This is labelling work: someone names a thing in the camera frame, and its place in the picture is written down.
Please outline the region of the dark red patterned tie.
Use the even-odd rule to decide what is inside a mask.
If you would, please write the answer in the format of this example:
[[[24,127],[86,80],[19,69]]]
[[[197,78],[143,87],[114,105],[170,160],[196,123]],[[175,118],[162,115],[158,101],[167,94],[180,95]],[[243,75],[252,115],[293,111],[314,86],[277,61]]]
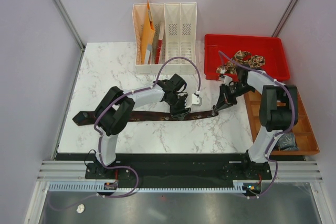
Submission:
[[[188,113],[184,119],[172,117],[169,113],[154,111],[133,111],[129,118],[129,122],[155,122],[155,121],[192,121],[213,118],[218,116],[219,112],[214,110],[197,111]],[[72,118],[77,126],[93,125],[96,117],[93,111],[80,111]]]

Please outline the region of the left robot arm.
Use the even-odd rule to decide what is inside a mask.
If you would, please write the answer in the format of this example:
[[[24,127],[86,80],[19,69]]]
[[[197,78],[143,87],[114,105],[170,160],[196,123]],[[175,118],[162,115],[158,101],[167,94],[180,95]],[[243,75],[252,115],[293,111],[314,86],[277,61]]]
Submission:
[[[103,178],[114,175],[118,135],[126,127],[134,109],[150,103],[165,102],[170,106],[170,116],[183,120],[191,112],[186,106],[188,94],[180,95],[185,88],[186,82],[177,74],[133,91],[112,87],[95,111],[94,129],[100,134],[96,154],[100,162],[97,173]]]

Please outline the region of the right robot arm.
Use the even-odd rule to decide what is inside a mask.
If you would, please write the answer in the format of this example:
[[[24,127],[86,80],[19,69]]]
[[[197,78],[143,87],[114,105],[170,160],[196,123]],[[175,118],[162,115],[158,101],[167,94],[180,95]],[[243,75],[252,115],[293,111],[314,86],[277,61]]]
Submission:
[[[237,97],[252,91],[261,94],[259,107],[260,130],[247,150],[248,161],[240,166],[241,174],[248,179],[259,173],[258,163],[269,161],[269,156],[278,139],[291,131],[298,122],[298,90],[295,85],[286,85],[273,79],[262,70],[237,67],[238,81],[221,84],[219,98],[213,111],[230,108],[237,104]]]

